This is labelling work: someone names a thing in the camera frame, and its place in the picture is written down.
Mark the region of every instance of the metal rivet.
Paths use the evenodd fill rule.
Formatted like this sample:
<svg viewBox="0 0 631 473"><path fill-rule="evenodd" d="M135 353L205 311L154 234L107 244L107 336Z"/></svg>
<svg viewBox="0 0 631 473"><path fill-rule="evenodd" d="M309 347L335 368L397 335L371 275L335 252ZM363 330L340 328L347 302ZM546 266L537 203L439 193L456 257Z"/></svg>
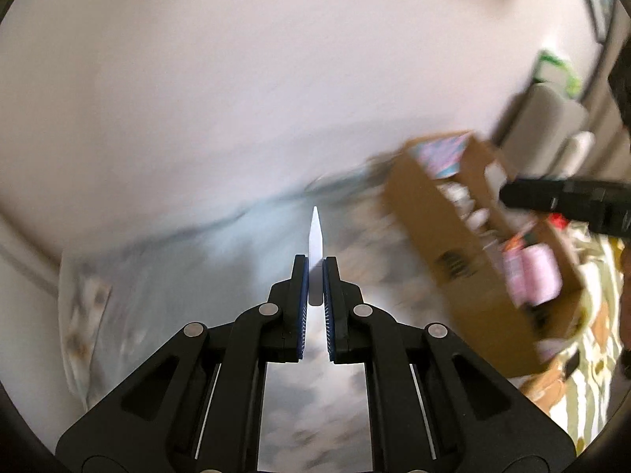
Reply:
<svg viewBox="0 0 631 473"><path fill-rule="evenodd" d="M204 326L201 325L200 322L192 322L184 327L184 334L187 335L189 338L195 338L195 336L199 336L200 334L202 334L203 331Z"/></svg>
<svg viewBox="0 0 631 473"><path fill-rule="evenodd" d="M369 317L372 315L372 308L367 304L358 304L353 308L353 312L358 317Z"/></svg>
<svg viewBox="0 0 631 473"><path fill-rule="evenodd" d="M435 338L444 338L447 335L447 327L443 324L431 324L427 331Z"/></svg>
<svg viewBox="0 0 631 473"><path fill-rule="evenodd" d="M264 317L271 317L272 315L277 314L278 306L276 306L272 302L266 302L265 304L261 304L259 306L259 313Z"/></svg>

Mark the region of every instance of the open cardboard box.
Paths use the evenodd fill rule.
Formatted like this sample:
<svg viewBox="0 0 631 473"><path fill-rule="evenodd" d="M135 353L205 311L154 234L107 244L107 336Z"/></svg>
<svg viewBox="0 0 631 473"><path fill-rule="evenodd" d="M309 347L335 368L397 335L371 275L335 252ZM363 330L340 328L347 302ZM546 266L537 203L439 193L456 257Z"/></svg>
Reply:
<svg viewBox="0 0 631 473"><path fill-rule="evenodd" d="M556 231L545 218L539 218L533 232L538 242L551 247L563 288L559 297L545 303L548 320L543 332L537 333L525 310L513 304L503 276L491 264L480 239L466 227L452 203L437 189L437 184L444 180L431 179L413 156L414 147L419 143L456 135L462 133L427 137L406 144L394 160L386 181L386 202L427 262L445 296L454 330L506 377L542 372L547 363L541 359L537 343L542 339L570 337L579 314L584 284ZM507 177L515 176L495 148L469 134L459 171L450 180L466 185L477 206L490 210L490 227L504 238L510 238L513 229L500 211L485 177L486 167L494 162L503 167ZM454 276L446 265L446 253L451 259L463 260L460 275Z"/></svg>

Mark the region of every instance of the black tool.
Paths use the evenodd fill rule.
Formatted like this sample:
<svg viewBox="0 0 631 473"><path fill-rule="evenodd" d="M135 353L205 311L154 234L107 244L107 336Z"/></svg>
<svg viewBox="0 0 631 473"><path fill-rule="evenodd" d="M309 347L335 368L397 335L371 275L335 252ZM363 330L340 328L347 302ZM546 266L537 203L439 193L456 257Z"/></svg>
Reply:
<svg viewBox="0 0 631 473"><path fill-rule="evenodd" d="M256 472L268 362L302 357L307 260L233 324L188 324L59 441L73 473ZM364 363L373 469L549 473L572 440L442 324L399 324L324 261L330 359Z"/></svg>
<svg viewBox="0 0 631 473"><path fill-rule="evenodd" d="M594 233L631 239L631 185L584 178L517 178L500 189L508 208L560 213Z"/></svg>

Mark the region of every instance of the white wall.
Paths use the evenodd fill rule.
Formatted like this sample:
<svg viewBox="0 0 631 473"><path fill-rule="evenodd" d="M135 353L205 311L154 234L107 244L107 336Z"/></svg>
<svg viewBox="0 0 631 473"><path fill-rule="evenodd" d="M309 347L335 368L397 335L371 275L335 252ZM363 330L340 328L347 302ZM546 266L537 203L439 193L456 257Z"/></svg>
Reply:
<svg viewBox="0 0 631 473"><path fill-rule="evenodd" d="M550 43L589 75L584 0L16 0L0 26L0 208L59 253L412 135L489 134Z"/></svg>
<svg viewBox="0 0 631 473"><path fill-rule="evenodd" d="M0 219L0 380L31 430L54 452L83 414L65 383L58 273Z"/></svg>

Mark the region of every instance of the red object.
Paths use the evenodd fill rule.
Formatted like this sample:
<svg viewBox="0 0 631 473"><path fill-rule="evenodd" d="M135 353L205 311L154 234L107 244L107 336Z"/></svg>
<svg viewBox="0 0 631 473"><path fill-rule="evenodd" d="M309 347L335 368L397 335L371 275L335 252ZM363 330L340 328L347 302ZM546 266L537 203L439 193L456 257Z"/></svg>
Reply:
<svg viewBox="0 0 631 473"><path fill-rule="evenodd" d="M548 216L548 221L550 221L550 224L554 225L554 227L557 227L561 230L565 229L567 225L570 223L570 221L567 220L560 213L551 213Z"/></svg>

